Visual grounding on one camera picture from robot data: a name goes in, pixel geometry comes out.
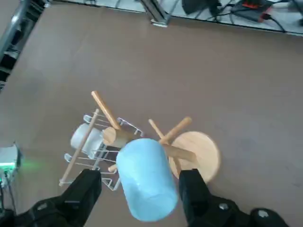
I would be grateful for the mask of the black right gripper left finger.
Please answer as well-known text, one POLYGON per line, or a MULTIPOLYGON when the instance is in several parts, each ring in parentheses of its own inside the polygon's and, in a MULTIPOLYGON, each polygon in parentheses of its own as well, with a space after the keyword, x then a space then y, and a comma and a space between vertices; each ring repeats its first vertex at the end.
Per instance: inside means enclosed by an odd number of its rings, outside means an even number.
POLYGON ((60 195, 38 201, 28 211, 0 210, 2 227, 82 227, 102 191, 101 173, 84 169, 60 195))

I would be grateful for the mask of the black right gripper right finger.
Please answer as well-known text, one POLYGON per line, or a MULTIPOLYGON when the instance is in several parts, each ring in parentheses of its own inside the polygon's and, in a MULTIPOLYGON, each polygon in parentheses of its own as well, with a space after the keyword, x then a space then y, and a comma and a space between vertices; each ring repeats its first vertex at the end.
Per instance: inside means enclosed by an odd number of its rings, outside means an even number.
POLYGON ((179 194, 189 227, 286 227, 275 211, 255 208, 249 214, 229 199, 214 196, 197 169, 182 170, 179 194))

